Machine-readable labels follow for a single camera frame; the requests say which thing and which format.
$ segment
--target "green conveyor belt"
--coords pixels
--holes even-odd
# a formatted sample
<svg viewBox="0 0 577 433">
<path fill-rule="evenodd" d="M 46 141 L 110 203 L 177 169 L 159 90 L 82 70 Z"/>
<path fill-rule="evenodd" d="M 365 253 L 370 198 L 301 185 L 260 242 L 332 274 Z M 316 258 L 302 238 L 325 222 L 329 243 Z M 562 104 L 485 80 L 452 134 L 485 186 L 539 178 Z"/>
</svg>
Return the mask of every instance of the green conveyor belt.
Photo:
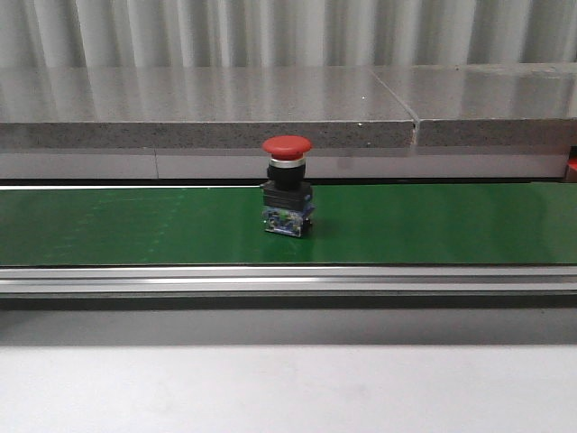
<svg viewBox="0 0 577 433">
<path fill-rule="evenodd" d="M 315 187 L 303 239 L 256 188 L 0 191 L 0 265 L 577 263 L 577 185 Z"/>
</svg>

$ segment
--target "emergency stop button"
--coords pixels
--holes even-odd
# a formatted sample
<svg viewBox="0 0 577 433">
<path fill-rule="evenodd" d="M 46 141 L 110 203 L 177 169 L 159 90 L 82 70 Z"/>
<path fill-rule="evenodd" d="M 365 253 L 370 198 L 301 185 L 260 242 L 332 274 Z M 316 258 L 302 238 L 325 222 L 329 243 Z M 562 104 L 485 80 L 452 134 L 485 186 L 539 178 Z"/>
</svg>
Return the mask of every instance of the emergency stop button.
<svg viewBox="0 0 577 433">
<path fill-rule="evenodd" d="M 577 157 L 571 158 L 567 162 L 567 172 L 565 172 L 565 181 L 577 183 Z"/>
<path fill-rule="evenodd" d="M 300 135 L 278 135 L 262 144 L 265 152 L 271 153 L 272 158 L 280 161 L 299 160 L 312 148 L 310 140 Z"/>
</svg>

